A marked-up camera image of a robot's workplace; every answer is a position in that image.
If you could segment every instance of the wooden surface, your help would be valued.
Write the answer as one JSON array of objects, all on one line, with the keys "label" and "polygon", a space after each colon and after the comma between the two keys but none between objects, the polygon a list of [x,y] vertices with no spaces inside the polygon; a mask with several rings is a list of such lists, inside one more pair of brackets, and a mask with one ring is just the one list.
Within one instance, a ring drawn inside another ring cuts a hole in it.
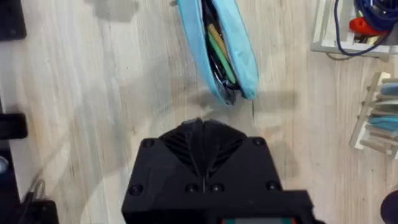
[{"label": "wooden surface", "polygon": [[11,142],[21,194],[44,179],[61,223],[124,223],[141,139],[198,116],[266,138],[284,187],[307,189],[318,218],[382,222],[398,163],[348,142],[366,84],[395,60],[311,52],[316,0],[238,0],[261,77],[256,100],[234,108],[195,70],[173,2],[22,2],[28,38],[0,44],[0,95],[29,123]]}]

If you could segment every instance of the black screw head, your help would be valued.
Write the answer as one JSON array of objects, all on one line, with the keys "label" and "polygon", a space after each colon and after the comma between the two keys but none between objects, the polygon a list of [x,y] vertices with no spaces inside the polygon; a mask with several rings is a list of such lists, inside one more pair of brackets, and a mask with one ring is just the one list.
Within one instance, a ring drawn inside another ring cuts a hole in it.
[{"label": "black screw head", "polygon": [[282,186],[275,181],[270,181],[266,184],[267,190],[273,191],[273,190],[282,190]]},{"label": "black screw head", "polygon": [[197,184],[188,184],[185,187],[186,193],[195,193],[199,191],[199,186]]},{"label": "black screw head", "polygon": [[139,196],[144,190],[144,187],[141,184],[133,185],[129,188],[129,194],[133,196]]},{"label": "black screw head", "polygon": [[253,143],[257,146],[263,146],[266,144],[266,141],[263,138],[255,138]]},{"label": "black screw head", "polygon": [[213,184],[211,186],[211,191],[214,193],[224,192],[225,188],[224,188],[224,185],[217,183],[217,184]]},{"label": "black screw head", "polygon": [[155,141],[153,139],[144,139],[142,141],[142,145],[146,148],[152,147],[155,144]]}]

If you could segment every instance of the black bracket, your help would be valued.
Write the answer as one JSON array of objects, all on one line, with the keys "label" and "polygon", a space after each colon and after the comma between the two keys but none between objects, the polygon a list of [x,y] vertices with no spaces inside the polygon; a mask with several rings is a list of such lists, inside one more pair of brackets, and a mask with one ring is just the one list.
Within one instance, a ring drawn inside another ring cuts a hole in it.
[{"label": "black bracket", "polygon": [[23,114],[0,113],[0,223],[59,224],[57,206],[53,201],[35,200],[33,192],[29,192],[22,203],[20,201],[8,140],[26,136]]},{"label": "black bracket", "polygon": [[21,0],[0,0],[0,41],[26,37]]}]

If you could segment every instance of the blue cable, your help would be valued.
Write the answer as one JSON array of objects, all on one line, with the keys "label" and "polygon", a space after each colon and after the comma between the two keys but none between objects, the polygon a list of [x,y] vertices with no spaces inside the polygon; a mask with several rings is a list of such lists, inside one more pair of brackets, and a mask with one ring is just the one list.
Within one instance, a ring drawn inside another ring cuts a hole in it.
[{"label": "blue cable", "polygon": [[340,25],[338,23],[338,11],[337,11],[339,0],[336,0],[335,10],[334,10],[335,24],[336,24],[336,43],[339,51],[342,54],[350,57],[366,54],[374,50],[376,47],[380,46],[381,43],[383,43],[388,38],[389,34],[392,31],[392,28],[394,28],[394,25],[398,22],[398,7],[397,7],[398,0],[384,0],[384,1],[373,0],[373,3],[381,11],[384,11],[384,13],[376,12],[376,10],[371,5],[371,0],[354,0],[354,1],[355,1],[355,6],[359,11],[362,12],[365,21],[369,24],[370,27],[378,31],[388,31],[388,33],[384,35],[383,38],[378,40],[372,47],[366,50],[356,53],[350,53],[345,51],[341,46]]}]

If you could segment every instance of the screw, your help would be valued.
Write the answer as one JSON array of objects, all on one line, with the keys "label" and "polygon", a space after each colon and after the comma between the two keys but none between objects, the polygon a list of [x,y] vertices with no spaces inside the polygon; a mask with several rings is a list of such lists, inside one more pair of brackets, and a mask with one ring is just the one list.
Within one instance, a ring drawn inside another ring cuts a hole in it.
[{"label": "screw", "polygon": [[144,139],[142,145],[146,148],[152,147],[155,144],[153,139]]},{"label": "screw", "polygon": [[7,172],[8,165],[9,165],[8,160],[0,156],[0,174]]},{"label": "screw", "polygon": [[275,181],[270,181],[267,183],[267,190],[270,190],[270,191],[282,190],[282,186],[280,186],[280,184]]},{"label": "screw", "polygon": [[142,193],[142,190],[144,190],[144,187],[141,184],[133,185],[133,186],[130,187],[129,193],[132,196],[138,196],[138,195],[140,195]]},{"label": "screw", "polygon": [[253,143],[254,143],[255,145],[257,145],[257,146],[262,146],[262,145],[264,145],[266,142],[265,142],[265,140],[264,140],[263,138],[255,138],[255,139],[253,140]]},{"label": "screw", "polygon": [[212,186],[211,186],[211,191],[212,192],[224,192],[224,190],[225,190],[225,188],[224,188],[224,185],[222,185],[222,184],[213,184]]},{"label": "screw", "polygon": [[194,192],[198,192],[199,191],[199,187],[197,184],[188,184],[185,187],[185,191],[186,193],[194,193]]}]

